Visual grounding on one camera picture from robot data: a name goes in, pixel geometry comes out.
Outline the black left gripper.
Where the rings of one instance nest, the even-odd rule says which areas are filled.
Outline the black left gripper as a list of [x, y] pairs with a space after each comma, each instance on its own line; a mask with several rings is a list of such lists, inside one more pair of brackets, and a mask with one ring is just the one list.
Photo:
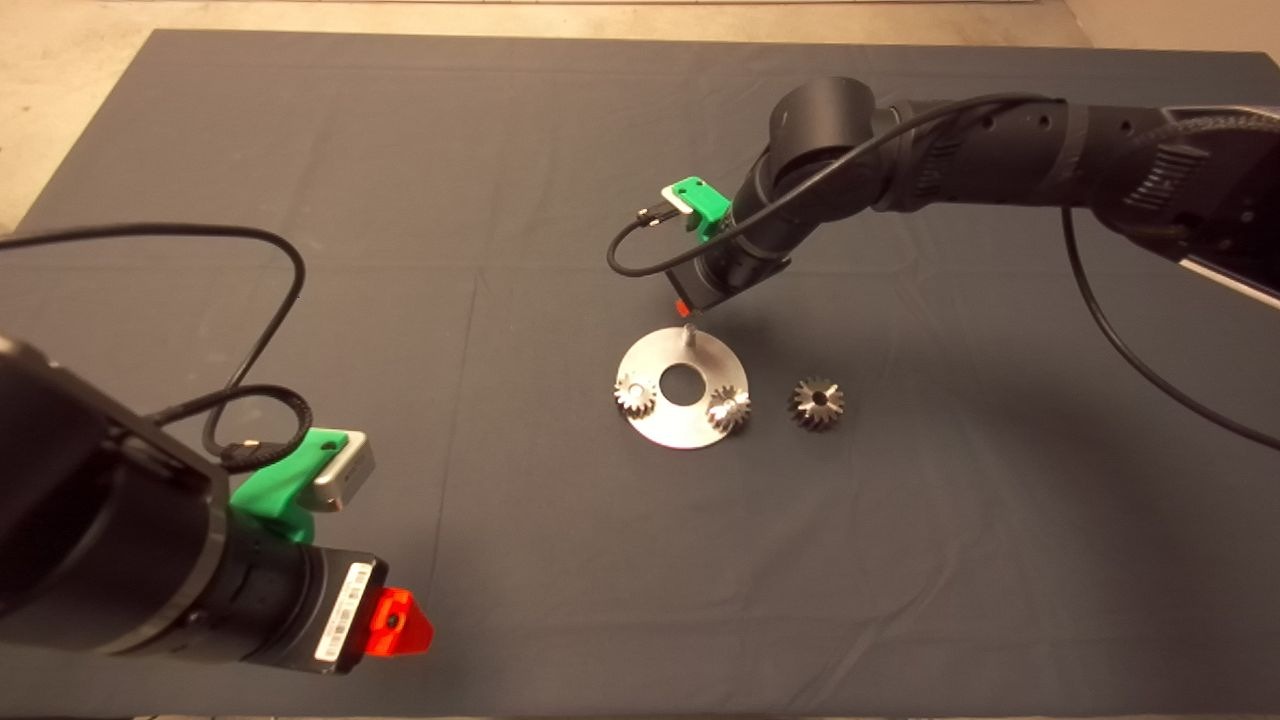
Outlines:
[[210, 659], [352, 671], [365, 653], [426, 653], [434, 625], [388, 571], [364, 551], [236, 537], [210, 592]]

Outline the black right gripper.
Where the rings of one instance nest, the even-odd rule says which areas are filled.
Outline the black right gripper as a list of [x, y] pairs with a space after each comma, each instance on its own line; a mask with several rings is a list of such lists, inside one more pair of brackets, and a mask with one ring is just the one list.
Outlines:
[[672, 269], [678, 297], [675, 310], [682, 319], [692, 311], [709, 311], [777, 275], [790, 263], [786, 252], [767, 252], [746, 240], [730, 240]]

